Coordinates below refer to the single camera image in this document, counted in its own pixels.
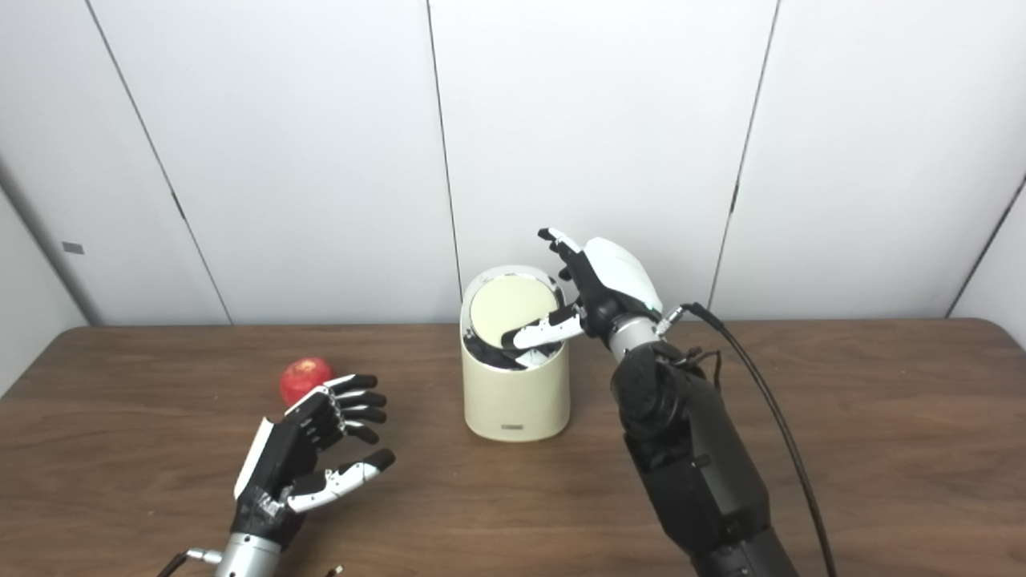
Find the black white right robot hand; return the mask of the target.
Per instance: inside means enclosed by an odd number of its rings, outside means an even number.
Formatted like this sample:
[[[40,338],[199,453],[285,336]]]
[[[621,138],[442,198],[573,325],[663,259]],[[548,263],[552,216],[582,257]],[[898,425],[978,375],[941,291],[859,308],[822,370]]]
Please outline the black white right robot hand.
[[[503,350],[535,349],[583,333],[600,339],[613,358],[623,361],[629,351],[656,342],[663,304],[634,255],[601,237],[579,246],[555,228],[542,228],[538,235],[562,260],[559,278],[571,282],[578,296],[545,317],[503,333]]]

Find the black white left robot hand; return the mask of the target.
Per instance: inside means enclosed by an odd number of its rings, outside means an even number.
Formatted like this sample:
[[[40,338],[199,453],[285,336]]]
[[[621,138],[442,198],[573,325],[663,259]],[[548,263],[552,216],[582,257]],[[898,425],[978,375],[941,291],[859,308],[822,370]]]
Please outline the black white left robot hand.
[[[286,551],[309,511],[341,499],[395,463],[392,450],[380,449],[336,468],[317,467],[321,454],[345,438],[380,441],[370,424],[387,421],[387,397],[374,392],[377,386],[374,375],[336,377],[313,387],[280,421],[261,420],[233,489],[233,534]]]

